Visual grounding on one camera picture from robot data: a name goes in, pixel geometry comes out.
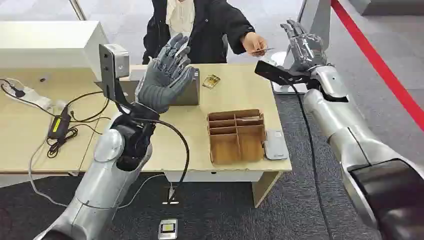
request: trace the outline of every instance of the yellow label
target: yellow label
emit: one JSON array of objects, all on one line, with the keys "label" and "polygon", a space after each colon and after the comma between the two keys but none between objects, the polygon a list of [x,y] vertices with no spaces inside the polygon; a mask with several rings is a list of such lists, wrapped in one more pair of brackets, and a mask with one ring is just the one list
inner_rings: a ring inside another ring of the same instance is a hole
[{"label": "yellow label", "polygon": [[58,118],[56,121],[56,124],[53,127],[53,133],[56,133],[56,131],[58,130],[59,124],[61,123],[61,119]]},{"label": "yellow label", "polygon": [[174,231],[174,224],[163,224],[162,225],[162,231],[163,232]]}]

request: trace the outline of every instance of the gray robotic hand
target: gray robotic hand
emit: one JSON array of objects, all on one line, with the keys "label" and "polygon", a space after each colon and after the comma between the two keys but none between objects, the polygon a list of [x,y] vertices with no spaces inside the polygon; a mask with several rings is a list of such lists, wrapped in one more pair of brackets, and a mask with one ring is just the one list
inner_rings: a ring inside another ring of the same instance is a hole
[{"label": "gray robotic hand", "polygon": [[310,68],[327,64],[327,56],[324,52],[323,43],[319,36],[307,31],[303,26],[293,20],[287,20],[288,24],[281,24],[290,41],[290,50],[294,57],[291,71],[306,72]]},{"label": "gray robotic hand", "polygon": [[147,71],[135,89],[135,101],[162,114],[184,91],[195,75],[187,54],[190,47],[180,48],[188,41],[178,34],[162,48],[157,58],[150,61]]}]

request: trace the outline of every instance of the white blouse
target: white blouse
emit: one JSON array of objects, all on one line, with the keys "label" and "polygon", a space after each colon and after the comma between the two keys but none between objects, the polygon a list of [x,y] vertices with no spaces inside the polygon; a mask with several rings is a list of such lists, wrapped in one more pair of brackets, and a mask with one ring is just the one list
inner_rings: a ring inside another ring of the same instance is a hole
[{"label": "white blouse", "polygon": [[179,33],[190,37],[194,21],[194,0],[167,0],[166,24],[169,26],[171,38],[175,37]]}]

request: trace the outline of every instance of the wooden desk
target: wooden desk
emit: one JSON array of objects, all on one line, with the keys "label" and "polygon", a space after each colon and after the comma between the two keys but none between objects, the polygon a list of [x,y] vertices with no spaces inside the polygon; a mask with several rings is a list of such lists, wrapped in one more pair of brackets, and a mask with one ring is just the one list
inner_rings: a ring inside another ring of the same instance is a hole
[{"label": "wooden desk", "polygon": [[[53,101],[70,101],[82,94],[99,91],[93,83],[90,68],[2,69],[0,77],[18,79],[41,96]],[[102,109],[105,98],[101,94],[88,96],[72,104],[77,118],[91,116]],[[46,136],[51,117],[38,108],[10,99],[0,90],[0,173],[18,174],[28,171],[31,155]],[[95,128],[97,122],[88,123]],[[67,142],[56,158],[48,158],[49,146],[44,144],[33,161],[35,174],[78,172],[93,131],[78,127],[78,136]]]},{"label": "wooden desk", "polygon": [[[133,66],[133,69],[144,67],[138,65]],[[209,156],[206,115],[211,112],[260,109],[264,114],[265,127],[281,130],[271,85],[269,81],[254,74],[254,65],[199,64],[196,67],[200,69],[201,81],[207,75],[215,74],[221,78],[221,82],[213,89],[200,88],[200,106],[173,106],[160,117],[177,127],[188,142],[190,164],[186,179],[231,182],[240,181],[246,176],[258,176],[252,183],[254,205],[258,207],[282,172],[291,171],[290,160],[262,159],[252,163],[213,165]],[[52,100],[69,101],[82,94],[99,91],[93,83],[95,76],[89,68],[0,69],[0,76],[19,79],[40,95]],[[73,104],[72,110],[77,118],[84,118],[98,112],[104,103],[105,98],[101,94],[93,95]],[[103,115],[112,117],[116,113],[116,107],[110,104]],[[0,94],[0,116],[0,173],[26,173],[29,158],[43,140],[50,117],[39,109],[14,101],[4,94]],[[98,132],[103,132],[107,124],[107,120],[90,123]],[[67,142],[56,158],[47,158],[48,146],[45,144],[34,161],[34,173],[86,171],[93,160],[99,136],[93,135],[88,127],[81,126],[78,129],[78,136]],[[143,171],[165,172],[167,177],[179,178],[186,160],[185,148],[180,138],[173,131],[158,125],[151,140],[153,155]]]},{"label": "wooden desk", "polygon": [[[132,69],[145,67],[134,65]],[[161,114],[160,119],[174,125],[186,138],[190,147],[190,164],[186,177],[192,178],[191,181],[197,182],[196,179],[199,178],[206,178],[209,182],[214,182],[214,179],[217,182],[220,182],[221,179],[237,181],[237,177],[232,176],[261,174],[259,181],[252,183],[254,204],[257,207],[282,172],[292,170],[290,160],[262,159],[251,163],[213,165],[209,155],[206,116],[212,112],[260,109],[264,114],[265,127],[281,130],[281,122],[270,82],[254,73],[254,65],[197,64],[195,67],[200,69],[201,82],[210,74],[219,76],[221,81],[213,89],[200,87],[199,106],[173,106],[169,111]],[[110,106],[104,115],[113,117],[116,112],[116,107]],[[99,122],[96,130],[104,131],[107,124],[106,121]],[[81,165],[82,171],[86,171],[90,166],[98,137],[98,135],[94,135],[90,142]],[[181,139],[170,129],[158,125],[151,142],[153,154],[144,166],[143,172],[165,172],[167,177],[169,175],[180,176],[186,160],[186,152]]]}]

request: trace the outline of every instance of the white cable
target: white cable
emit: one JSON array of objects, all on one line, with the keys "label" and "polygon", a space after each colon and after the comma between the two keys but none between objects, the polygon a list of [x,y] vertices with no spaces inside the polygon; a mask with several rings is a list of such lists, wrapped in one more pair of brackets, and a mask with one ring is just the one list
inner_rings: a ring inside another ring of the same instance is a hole
[{"label": "white cable", "polygon": [[35,155],[37,154],[37,152],[41,149],[41,147],[45,144],[45,142],[46,142],[46,140],[47,140],[47,135],[48,135],[48,132],[49,132],[49,129],[50,129],[50,125],[52,124],[52,121],[53,121],[53,118],[51,118],[51,120],[50,120],[50,122],[48,123],[48,129],[47,129],[47,131],[46,131],[46,133],[45,133],[45,137],[44,137],[44,139],[43,139],[43,141],[42,141],[42,143],[37,147],[37,149],[34,151],[34,153],[32,154],[32,156],[31,156],[31,159],[29,160],[29,164],[28,164],[28,176],[29,176],[29,181],[31,182],[31,186],[32,186],[32,189],[34,190],[34,192],[36,193],[36,194],[38,194],[38,195],[40,195],[40,196],[42,196],[42,197],[45,197],[46,199],[48,199],[52,204],[55,204],[55,205],[59,205],[59,206],[62,206],[62,207],[67,207],[68,205],[66,205],[66,204],[63,204],[63,203],[60,203],[60,202],[56,202],[55,200],[53,200],[50,196],[48,196],[47,194],[45,194],[45,193],[42,193],[42,192],[40,192],[38,189],[37,189],[37,187],[36,187],[36,184],[34,183],[34,179],[33,179],[33,160],[34,160],[34,157],[35,157]]},{"label": "white cable", "polygon": [[[41,147],[45,144],[45,142],[46,142],[46,140],[47,140],[48,131],[49,131],[49,129],[50,129],[50,125],[52,125],[52,121],[53,121],[53,118],[51,118],[51,121],[48,123],[48,129],[47,129],[47,132],[46,132],[46,134],[45,134],[45,137],[44,137],[44,139],[43,139],[42,143],[41,143],[41,144],[37,147],[37,149],[36,149],[36,150],[34,151],[34,153],[32,154],[31,159],[29,160],[29,164],[28,164],[28,176],[29,176],[29,181],[31,182],[32,189],[34,190],[34,192],[35,192],[36,194],[38,194],[38,195],[40,195],[40,196],[42,196],[42,197],[46,198],[46,199],[47,199],[47,200],[49,200],[52,204],[55,204],[55,205],[62,206],[62,207],[65,207],[65,208],[66,208],[66,207],[68,207],[68,205],[63,204],[63,203],[60,203],[60,202],[57,202],[57,201],[53,200],[53,198],[51,198],[51,197],[50,197],[50,196],[48,196],[47,194],[40,192],[40,191],[37,189],[36,184],[34,183],[34,179],[33,179],[33,170],[32,170],[32,168],[33,168],[33,160],[34,160],[34,157],[35,157],[35,155],[37,154],[37,152],[41,149]],[[123,206],[119,206],[117,209],[123,209],[123,208],[128,207],[130,204],[132,204],[132,203],[133,203],[133,201],[134,201],[134,199],[136,198],[136,196],[139,194],[140,190],[141,190],[141,189],[142,189],[142,187],[144,186],[144,184],[145,184],[145,183],[147,183],[147,181],[149,181],[150,179],[153,179],[153,178],[156,178],[156,177],[159,177],[159,176],[165,176],[165,174],[158,174],[158,175],[154,175],[154,176],[151,176],[151,177],[147,178],[146,180],[144,180],[144,182],[143,182],[143,183],[141,184],[141,186],[138,188],[137,192],[136,192],[136,193],[134,194],[134,196],[132,197],[131,201],[129,201],[129,203],[127,203],[127,204],[125,204],[125,205],[123,205]]]},{"label": "white cable", "polygon": [[139,194],[139,192],[140,192],[140,190],[142,189],[142,187],[144,186],[144,184],[145,184],[147,181],[149,181],[150,179],[152,179],[152,178],[156,178],[156,177],[159,177],[159,176],[165,176],[165,174],[158,174],[158,175],[154,175],[154,176],[151,176],[151,177],[147,178],[146,180],[144,180],[144,182],[143,182],[143,183],[141,184],[141,186],[138,188],[137,192],[136,192],[136,193],[134,194],[134,196],[132,197],[131,201],[129,201],[129,203],[127,203],[127,204],[125,204],[125,205],[123,205],[123,206],[119,206],[119,207],[118,207],[118,209],[123,209],[123,208],[125,208],[125,207],[128,207],[131,203],[133,203],[134,199],[136,198],[137,194]]}]

